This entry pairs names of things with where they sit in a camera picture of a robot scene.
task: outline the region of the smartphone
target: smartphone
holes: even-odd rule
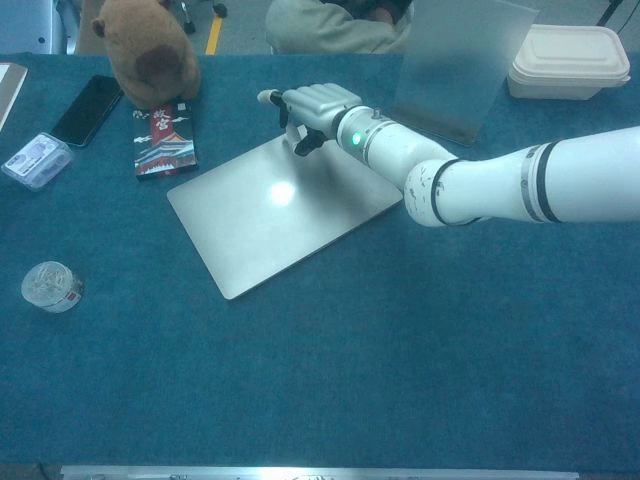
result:
[[[86,147],[122,97],[113,77],[95,75],[84,86],[51,135],[75,147]]]

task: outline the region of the gray sleeve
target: gray sleeve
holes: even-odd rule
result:
[[[267,41],[276,53],[403,52],[409,27],[354,20],[342,7],[320,0],[273,0]]]

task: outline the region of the white box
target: white box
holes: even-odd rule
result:
[[[518,98],[588,100],[627,83],[629,59],[606,27],[533,25],[507,82]]]

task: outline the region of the plush bear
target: plush bear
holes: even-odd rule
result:
[[[92,22],[122,90],[152,109],[198,94],[200,69],[191,42],[168,11],[169,0],[106,0]]]

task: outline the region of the frosted acrylic panel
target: frosted acrylic panel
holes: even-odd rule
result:
[[[537,10],[500,0],[417,0],[394,119],[470,145]]]

